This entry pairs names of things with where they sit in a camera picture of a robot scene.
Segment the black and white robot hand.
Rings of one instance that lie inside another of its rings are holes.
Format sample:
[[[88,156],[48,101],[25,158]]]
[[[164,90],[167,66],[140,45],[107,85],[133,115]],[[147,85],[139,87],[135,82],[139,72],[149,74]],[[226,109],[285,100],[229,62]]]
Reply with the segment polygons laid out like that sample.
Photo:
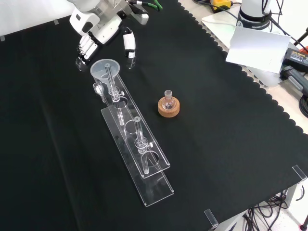
[[[69,22],[73,29],[81,35],[77,51],[76,66],[79,71],[87,70],[94,55],[99,49],[109,44],[119,32],[123,34],[127,67],[132,69],[136,62],[136,41],[133,31],[122,24],[126,13],[120,11],[111,19],[103,20],[96,13],[73,10]]]

